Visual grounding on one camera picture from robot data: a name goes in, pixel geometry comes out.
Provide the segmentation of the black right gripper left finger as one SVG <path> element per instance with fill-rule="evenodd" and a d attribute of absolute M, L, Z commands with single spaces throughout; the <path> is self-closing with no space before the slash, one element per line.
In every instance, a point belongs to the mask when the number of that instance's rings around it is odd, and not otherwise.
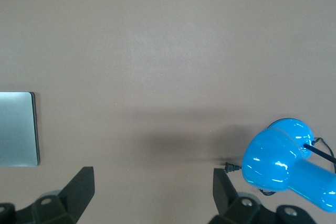
<path fill-rule="evenodd" d="M 77 223 L 95 194 L 93 167 L 83 167 L 57 194 L 38 198 L 21 210 L 1 203 L 1 223 Z"/>

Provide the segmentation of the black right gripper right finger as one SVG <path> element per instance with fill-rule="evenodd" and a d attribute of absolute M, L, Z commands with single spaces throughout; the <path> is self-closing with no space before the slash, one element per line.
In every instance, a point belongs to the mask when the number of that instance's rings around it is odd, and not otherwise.
<path fill-rule="evenodd" d="M 239 194 L 221 168 L 213 171 L 213 198 L 218 214 L 210 223 L 315 223 L 299 207 L 280 205 L 273 212 L 264 207 L 254 195 Z"/>

